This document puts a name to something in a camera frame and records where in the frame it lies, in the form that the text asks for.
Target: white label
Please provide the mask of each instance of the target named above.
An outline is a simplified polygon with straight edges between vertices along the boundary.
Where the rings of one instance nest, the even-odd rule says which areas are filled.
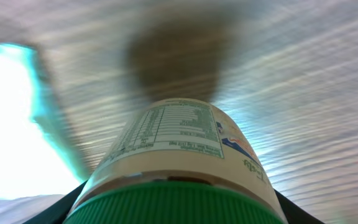
[[[127,156],[156,150],[186,150],[223,159],[210,106],[172,100],[147,110],[121,134],[102,163],[107,165]]]

